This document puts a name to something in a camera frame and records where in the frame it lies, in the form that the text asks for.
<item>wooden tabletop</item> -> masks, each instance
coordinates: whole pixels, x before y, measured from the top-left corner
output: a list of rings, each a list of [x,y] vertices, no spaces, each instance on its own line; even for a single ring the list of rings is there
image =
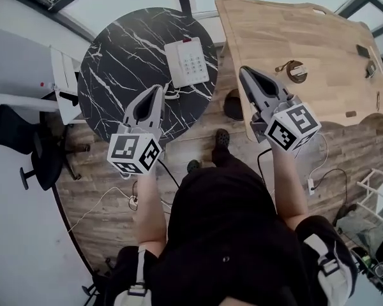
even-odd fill
[[[284,70],[277,74],[290,93],[307,102],[318,120],[343,126],[359,124],[383,113],[383,63],[367,26],[344,19],[316,4],[282,4],[258,0],[216,0],[236,75],[241,66],[271,74],[290,60],[308,69],[305,82],[295,84]],[[365,78],[368,59],[357,54],[366,47],[377,66]],[[247,136],[254,108],[238,81]]]

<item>black shoe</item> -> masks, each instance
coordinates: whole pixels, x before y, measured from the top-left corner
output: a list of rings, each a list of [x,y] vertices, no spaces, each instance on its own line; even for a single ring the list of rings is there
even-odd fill
[[[229,147],[230,134],[225,129],[217,129],[216,132],[216,147],[224,146],[226,149]]]
[[[197,160],[191,160],[189,164],[187,164],[187,173],[192,172],[193,170],[200,169],[202,166],[200,162]]]

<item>person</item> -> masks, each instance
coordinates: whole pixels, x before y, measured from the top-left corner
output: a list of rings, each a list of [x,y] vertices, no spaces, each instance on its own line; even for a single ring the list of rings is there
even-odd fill
[[[216,167],[189,163],[168,230],[155,173],[138,177],[139,249],[119,252],[105,304],[120,305],[117,296],[136,284],[140,248],[146,250],[143,275],[153,306],[344,304],[354,291],[356,266],[332,225],[309,216],[293,155],[271,143],[274,206],[262,178],[230,154],[228,132],[217,130],[215,140]],[[311,240],[322,242],[326,256]],[[339,268],[347,281],[336,276]],[[331,274],[328,280],[345,301],[335,301],[336,290],[326,288]]]

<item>wooden floor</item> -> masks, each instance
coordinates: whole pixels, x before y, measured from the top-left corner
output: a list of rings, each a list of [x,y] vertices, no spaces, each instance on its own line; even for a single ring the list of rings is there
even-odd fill
[[[213,134],[218,128],[225,128],[231,133],[231,153],[259,172],[257,155],[267,148],[267,142],[249,142],[243,122],[231,120],[222,112],[224,97],[235,88],[237,86],[232,61],[226,55],[219,68],[218,83],[207,110],[190,130],[166,146],[164,162],[178,182],[186,175],[186,165],[191,159],[199,159],[204,166],[212,166],[210,158],[214,145]],[[368,174],[370,168],[383,170],[383,116],[371,115],[361,124],[346,128],[336,124],[323,124],[321,132],[329,144],[329,157],[326,164],[313,173],[312,178],[316,183],[328,170],[341,168],[348,176],[348,201],[360,199],[364,196],[364,191],[356,185],[356,181]],[[86,124],[71,128],[67,142],[71,147],[80,144],[91,146],[90,152],[69,157],[74,170],[82,178],[73,181],[63,169],[57,182],[64,211],[73,226],[111,187],[118,187],[131,196],[135,178],[123,180],[109,165],[106,161],[108,144],[96,136]],[[306,190],[306,179],[310,171],[320,165],[325,156],[326,144],[320,135],[298,155],[297,168]],[[271,154],[261,158],[261,167],[267,186],[272,191],[274,185]],[[175,184],[160,165],[157,174],[161,197],[172,201],[176,192]],[[326,177],[316,193],[309,197],[311,213],[321,214],[332,220],[344,197],[345,177],[342,172],[334,171]],[[84,255],[94,269],[104,270],[105,258],[114,259],[120,248],[135,244],[132,235],[134,215],[135,212],[128,207],[128,199],[117,189],[113,189],[73,229]]]

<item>black marble table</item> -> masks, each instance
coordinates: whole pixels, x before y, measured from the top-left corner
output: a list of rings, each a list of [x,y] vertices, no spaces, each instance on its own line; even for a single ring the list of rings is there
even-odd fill
[[[180,98],[165,100],[161,144],[177,138],[202,115],[217,81],[213,41],[195,19],[168,8],[129,13],[109,24],[93,41],[81,64],[78,97],[89,127],[109,142],[129,103],[154,84],[174,92],[164,45],[199,37],[209,81],[180,89]]]

